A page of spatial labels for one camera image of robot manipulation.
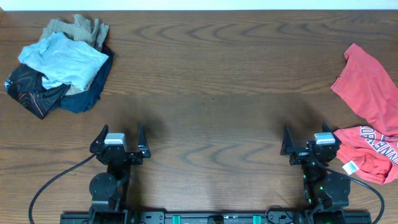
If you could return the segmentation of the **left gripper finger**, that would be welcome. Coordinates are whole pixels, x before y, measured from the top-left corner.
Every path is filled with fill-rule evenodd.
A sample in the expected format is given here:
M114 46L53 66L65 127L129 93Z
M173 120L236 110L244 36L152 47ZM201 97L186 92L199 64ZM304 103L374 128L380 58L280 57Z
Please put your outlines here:
M142 157L150 157L150 149L144 132L144 125L140 125L138 148Z
M108 134L109 128L108 125L105 124L99 135L95 138L95 140L90 145L91 152L102 151L104 146L104 140Z

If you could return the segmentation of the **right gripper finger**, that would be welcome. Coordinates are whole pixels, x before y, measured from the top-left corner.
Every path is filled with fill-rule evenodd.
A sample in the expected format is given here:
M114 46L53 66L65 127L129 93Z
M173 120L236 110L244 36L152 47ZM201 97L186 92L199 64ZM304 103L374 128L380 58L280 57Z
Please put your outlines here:
M329 128L329 126L327 125L327 123L325 121L322 122L322 132L323 133L331 132L334 135L335 139L336 139L335 144L340 144L341 143L340 139L331 131L331 129Z
M284 126L284 136L282 141L282 146L280 149L281 156L291 155L294 152L294 144L292 140L292 136L287 125Z

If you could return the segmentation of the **red printed t-shirt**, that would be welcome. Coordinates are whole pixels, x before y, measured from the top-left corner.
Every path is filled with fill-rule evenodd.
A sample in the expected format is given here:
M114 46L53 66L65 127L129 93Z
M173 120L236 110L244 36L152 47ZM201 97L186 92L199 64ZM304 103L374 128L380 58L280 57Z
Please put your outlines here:
M331 90L365 126L337 129L337 158L348 174L376 184L397 179L397 87L378 60L360 46L345 51L346 65Z

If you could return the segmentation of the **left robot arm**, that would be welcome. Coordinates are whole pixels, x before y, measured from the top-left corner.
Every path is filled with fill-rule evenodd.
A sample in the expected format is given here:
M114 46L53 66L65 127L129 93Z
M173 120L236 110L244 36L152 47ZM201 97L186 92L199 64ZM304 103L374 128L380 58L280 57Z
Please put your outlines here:
M131 167L143 164L151 157L140 125L138 151L127 152L125 134L111 133L104 126L90 145L90 152L100 163L107 166L106 172L95 175L89 185L92 196L90 223L139 223L139 214L127 207L127 191L131 178Z

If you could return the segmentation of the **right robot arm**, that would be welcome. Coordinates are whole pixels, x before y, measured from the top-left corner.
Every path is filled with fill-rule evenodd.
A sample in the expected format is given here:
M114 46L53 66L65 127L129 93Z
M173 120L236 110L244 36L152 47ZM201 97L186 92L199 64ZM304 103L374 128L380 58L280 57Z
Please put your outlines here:
M343 175L328 171L340 149L341 141L332 133L326 123L322 132L314 134L314 140L308 141L305 147L296 147L287 126L280 154L289 156L289 164L300 166L303 170L303 194L310 206L295 212L294 223L343 223L343 207L349 205L351 181Z

